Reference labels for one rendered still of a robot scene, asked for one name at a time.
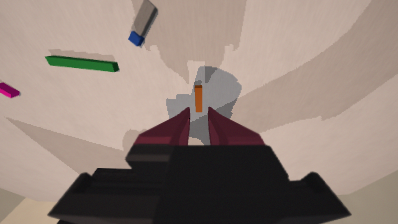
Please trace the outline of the small blue cube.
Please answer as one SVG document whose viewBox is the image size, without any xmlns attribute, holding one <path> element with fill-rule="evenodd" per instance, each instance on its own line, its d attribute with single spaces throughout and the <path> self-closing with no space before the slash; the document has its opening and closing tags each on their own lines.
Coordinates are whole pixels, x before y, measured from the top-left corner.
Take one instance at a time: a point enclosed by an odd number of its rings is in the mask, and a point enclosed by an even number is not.
<svg viewBox="0 0 398 224">
<path fill-rule="evenodd" d="M 144 41 L 144 37 L 138 35 L 135 31 L 132 31 L 128 40 L 131 41 L 135 46 L 141 46 Z"/>
</svg>

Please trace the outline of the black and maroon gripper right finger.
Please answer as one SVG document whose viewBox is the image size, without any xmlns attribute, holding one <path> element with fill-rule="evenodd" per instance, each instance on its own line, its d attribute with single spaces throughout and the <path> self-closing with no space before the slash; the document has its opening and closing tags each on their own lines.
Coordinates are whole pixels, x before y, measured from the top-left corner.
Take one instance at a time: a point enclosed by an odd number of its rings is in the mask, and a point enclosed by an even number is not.
<svg viewBox="0 0 398 224">
<path fill-rule="evenodd" d="M 208 128 L 210 145 L 219 145 L 219 138 L 220 145 L 266 145 L 260 134 L 219 114 L 211 107 L 208 107 Z"/>
</svg>

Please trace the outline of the grey rod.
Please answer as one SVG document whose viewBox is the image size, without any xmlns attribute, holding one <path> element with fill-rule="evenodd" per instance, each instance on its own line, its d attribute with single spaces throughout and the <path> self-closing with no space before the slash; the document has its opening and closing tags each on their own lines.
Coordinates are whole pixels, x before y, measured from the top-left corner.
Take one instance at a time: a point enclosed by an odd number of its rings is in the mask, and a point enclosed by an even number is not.
<svg viewBox="0 0 398 224">
<path fill-rule="evenodd" d="M 144 0 L 131 29 L 138 35 L 145 36 L 157 10 L 149 0 Z"/>
</svg>

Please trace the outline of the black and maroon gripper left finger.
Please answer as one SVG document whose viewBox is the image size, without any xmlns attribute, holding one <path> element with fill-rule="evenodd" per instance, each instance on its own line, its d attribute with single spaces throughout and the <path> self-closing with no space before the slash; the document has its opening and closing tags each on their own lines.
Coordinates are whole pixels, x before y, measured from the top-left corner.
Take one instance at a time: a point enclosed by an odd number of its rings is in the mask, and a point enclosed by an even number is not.
<svg viewBox="0 0 398 224">
<path fill-rule="evenodd" d="M 139 134 L 133 145 L 135 144 L 188 145 L 189 131 L 190 131 L 190 107 L 187 107 L 178 115 Z"/>
</svg>

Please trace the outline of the green rod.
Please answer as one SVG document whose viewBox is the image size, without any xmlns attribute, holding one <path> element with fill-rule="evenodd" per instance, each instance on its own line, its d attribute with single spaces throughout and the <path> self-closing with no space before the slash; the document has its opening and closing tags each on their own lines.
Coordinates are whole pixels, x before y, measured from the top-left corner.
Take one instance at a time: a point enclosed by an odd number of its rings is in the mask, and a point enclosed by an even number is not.
<svg viewBox="0 0 398 224">
<path fill-rule="evenodd" d="M 46 56 L 50 66 L 70 67 L 79 69 L 89 69 L 107 72 L 119 71 L 118 63 L 111 61 L 65 57 L 65 56 Z"/>
</svg>

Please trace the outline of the magenta rod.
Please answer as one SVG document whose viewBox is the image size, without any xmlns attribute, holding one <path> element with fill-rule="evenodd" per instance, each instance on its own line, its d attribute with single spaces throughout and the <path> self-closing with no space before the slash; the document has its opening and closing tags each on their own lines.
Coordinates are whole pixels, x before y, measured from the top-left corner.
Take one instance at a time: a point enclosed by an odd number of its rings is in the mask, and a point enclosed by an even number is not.
<svg viewBox="0 0 398 224">
<path fill-rule="evenodd" d="M 5 83 L 0 83 L 0 93 L 4 94 L 5 96 L 9 98 L 13 98 L 16 96 L 19 96 L 20 91 L 12 88 L 11 86 L 5 84 Z"/>
</svg>

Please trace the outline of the orange rod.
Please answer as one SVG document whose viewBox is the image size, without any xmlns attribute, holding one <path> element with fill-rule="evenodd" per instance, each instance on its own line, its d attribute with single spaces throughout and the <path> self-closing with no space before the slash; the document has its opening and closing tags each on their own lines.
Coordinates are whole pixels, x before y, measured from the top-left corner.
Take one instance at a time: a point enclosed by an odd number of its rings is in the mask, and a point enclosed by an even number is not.
<svg viewBox="0 0 398 224">
<path fill-rule="evenodd" d="M 202 85 L 195 85 L 196 112 L 202 112 Z"/>
</svg>

